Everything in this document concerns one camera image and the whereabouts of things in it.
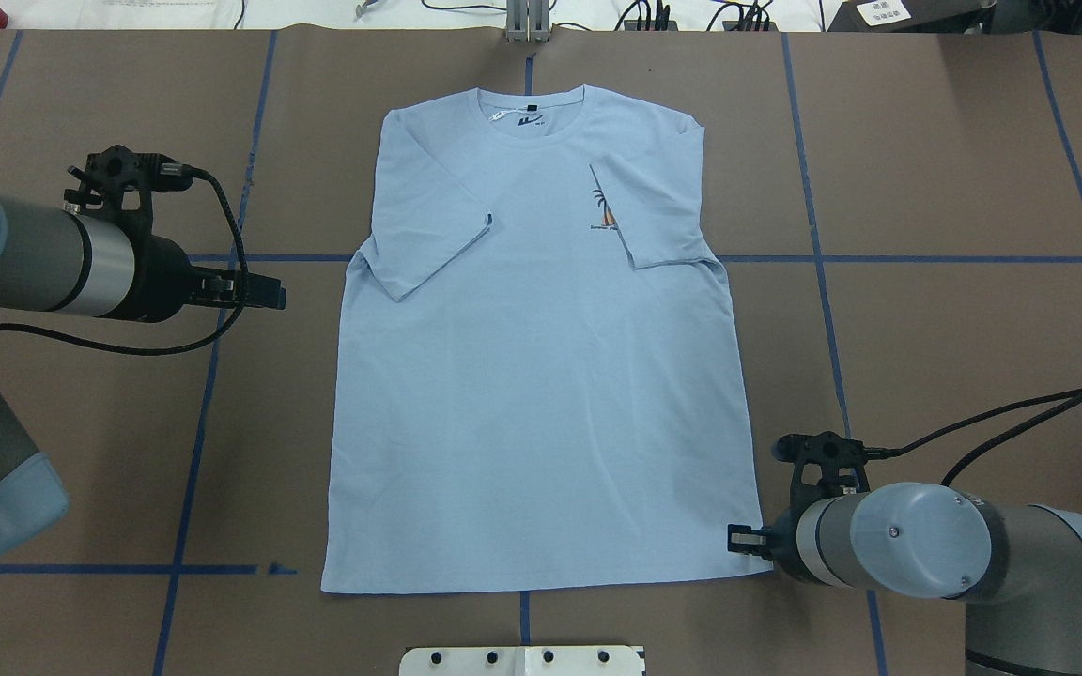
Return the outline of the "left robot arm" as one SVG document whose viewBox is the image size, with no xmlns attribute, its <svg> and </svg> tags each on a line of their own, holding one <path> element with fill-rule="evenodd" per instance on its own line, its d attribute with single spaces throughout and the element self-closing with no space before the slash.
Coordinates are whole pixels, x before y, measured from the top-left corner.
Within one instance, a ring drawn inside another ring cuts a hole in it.
<svg viewBox="0 0 1082 676">
<path fill-rule="evenodd" d="M 154 177 L 124 173 L 93 178 L 74 171 L 78 188 L 64 208 L 0 195 L 0 312 L 66 314 L 159 324 L 188 305 L 227 313 L 204 339 L 180 346 L 121 346 L 51 327 L 0 322 L 0 333 L 57 341 L 93 352 L 164 358 L 222 339 L 245 309 L 283 312 L 279 279 L 253 273 L 240 223 L 217 178 L 201 168 L 163 160 Z M 184 249 L 153 234 L 154 193 L 181 193 L 203 181 L 215 193 L 235 248 L 235 264 L 192 264 Z M 70 498 L 47 453 L 35 445 L 0 392 L 0 557 L 60 521 Z"/>
</svg>

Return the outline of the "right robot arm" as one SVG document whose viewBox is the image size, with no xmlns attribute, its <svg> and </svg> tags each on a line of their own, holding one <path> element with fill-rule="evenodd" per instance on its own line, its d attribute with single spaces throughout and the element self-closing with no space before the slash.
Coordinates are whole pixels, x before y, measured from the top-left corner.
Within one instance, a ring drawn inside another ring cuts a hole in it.
<svg viewBox="0 0 1082 676">
<path fill-rule="evenodd" d="M 812 585 L 965 607 L 967 675 L 1082 675 L 1082 514 L 940 483 L 809 501 L 730 525 L 727 548 Z"/>
</svg>

